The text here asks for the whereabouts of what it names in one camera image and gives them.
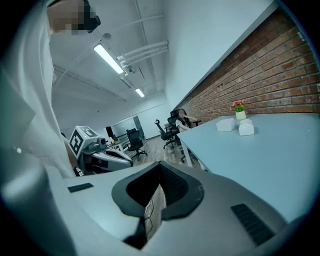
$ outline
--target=white ceiling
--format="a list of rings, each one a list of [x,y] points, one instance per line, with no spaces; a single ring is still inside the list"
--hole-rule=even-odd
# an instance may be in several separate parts
[[[57,105],[61,96],[110,106],[136,100],[140,96],[121,81],[120,75],[94,51],[94,47],[101,35],[110,33],[111,39],[103,39],[101,44],[116,59],[134,49],[167,40],[164,17],[115,30],[139,20],[138,12],[140,19],[162,15],[162,0],[89,0],[89,3],[101,20],[98,28],[90,34],[51,36],[50,51],[57,76],[52,89],[53,103]],[[163,90],[165,54],[138,62],[134,65],[135,73],[125,77],[146,97]]]

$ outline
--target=white box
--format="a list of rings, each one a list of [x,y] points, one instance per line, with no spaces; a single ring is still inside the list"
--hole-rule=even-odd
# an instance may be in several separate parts
[[[223,119],[217,122],[215,125],[218,132],[230,132],[235,128],[235,119]]]
[[[239,134],[240,134],[240,136],[255,134],[255,128],[254,128],[254,125],[250,119],[244,119],[240,122]]]

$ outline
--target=brick wall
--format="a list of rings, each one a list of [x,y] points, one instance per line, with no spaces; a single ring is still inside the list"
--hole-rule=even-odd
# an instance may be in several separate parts
[[[292,20],[277,9],[177,109],[203,123],[235,115],[232,102],[242,99],[247,114],[320,113],[319,82],[308,44]]]

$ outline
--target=desk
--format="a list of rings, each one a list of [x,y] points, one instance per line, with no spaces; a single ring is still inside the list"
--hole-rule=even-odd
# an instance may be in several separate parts
[[[178,134],[208,171],[230,178],[292,221],[309,211],[320,180],[320,119],[316,113],[248,115],[255,135],[218,132],[222,116]]]

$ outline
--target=floor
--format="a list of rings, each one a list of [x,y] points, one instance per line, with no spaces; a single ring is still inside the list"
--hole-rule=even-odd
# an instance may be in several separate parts
[[[137,160],[137,157],[134,157],[133,160],[133,166],[142,165],[149,162],[155,162],[155,161],[166,161],[171,163],[177,163],[181,162],[181,158],[184,156],[184,154],[181,153],[181,146],[178,146],[175,142],[173,143],[173,148],[171,144],[167,145],[164,148],[164,144],[166,142],[161,139],[160,136],[153,137],[147,140],[143,141],[143,147],[142,150],[145,150],[145,152],[148,155],[141,154],[139,156],[139,161]],[[127,155],[132,158],[136,154],[136,152],[130,152],[126,151]],[[200,171],[200,164],[198,160],[190,154],[192,166],[194,168],[198,168]],[[184,159],[183,165],[187,166],[187,161]],[[159,185],[155,193],[153,194],[153,197],[151,201],[149,202],[149,205],[146,207],[145,211],[145,230],[147,233],[147,239],[149,240],[157,231],[157,229],[161,225],[161,211],[166,207],[166,198],[165,194]]]
[[[181,162],[181,158],[184,156],[184,154],[181,153],[181,146],[178,146],[175,142],[173,143],[173,148],[171,144],[167,145],[164,148],[164,144],[166,142],[161,139],[160,136],[153,137],[147,140],[143,141],[143,147],[142,150],[145,150],[148,155],[141,154],[139,155],[139,161],[137,160],[137,157],[134,157],[133,160],[133,166],[142,165],[149,162],[154,161],[166,161],[171,163],[177,163]],[[132,157],[136,154],[136,152],[125,152],[129,157]],[[194,168],[200,169],[200,164],[198,160],[190,154],[192,166]],[[187,161],[184,159],[184,165],[187,166]]]

